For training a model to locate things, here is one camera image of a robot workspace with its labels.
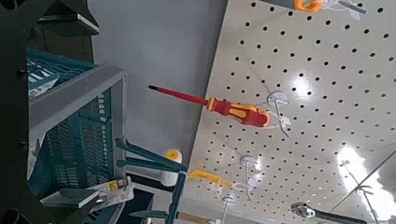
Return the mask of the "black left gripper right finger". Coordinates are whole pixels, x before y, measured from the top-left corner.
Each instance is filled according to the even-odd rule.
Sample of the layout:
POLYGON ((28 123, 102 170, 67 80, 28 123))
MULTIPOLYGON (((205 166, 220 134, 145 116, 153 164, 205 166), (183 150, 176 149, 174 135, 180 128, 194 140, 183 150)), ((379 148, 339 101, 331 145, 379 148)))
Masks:
POLYGON ((54 0, 37 24, 57 35, 99 34, 99 25, 88 8, 88 0, 54 0))

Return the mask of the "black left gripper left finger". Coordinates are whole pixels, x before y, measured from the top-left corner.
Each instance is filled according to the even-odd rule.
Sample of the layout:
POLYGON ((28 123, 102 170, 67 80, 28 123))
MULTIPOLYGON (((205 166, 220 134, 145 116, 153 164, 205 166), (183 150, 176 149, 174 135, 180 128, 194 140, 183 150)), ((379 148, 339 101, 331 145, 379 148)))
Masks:
POLYGON ((95 189, 60 189, 40 203, 54 216, 49 224, 83 224, 91 210, 103 201, 95 189))

